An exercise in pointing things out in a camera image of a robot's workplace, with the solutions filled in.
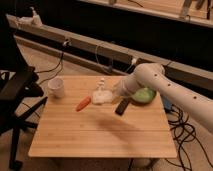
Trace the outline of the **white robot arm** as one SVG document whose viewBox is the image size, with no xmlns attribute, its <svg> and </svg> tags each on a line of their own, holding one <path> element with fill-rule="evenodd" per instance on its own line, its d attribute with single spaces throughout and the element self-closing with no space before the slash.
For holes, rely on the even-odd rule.
<svg viewBox="0 0 213 171">
<path fill-rule="evenodd" d="M 114 85 L 112 92 L 115 97 L 129 97 L 142 87 L 158 91 L 213 134 L 213 100 L 168 79 L 161 64 L 138 65 Z"/>
</svg>

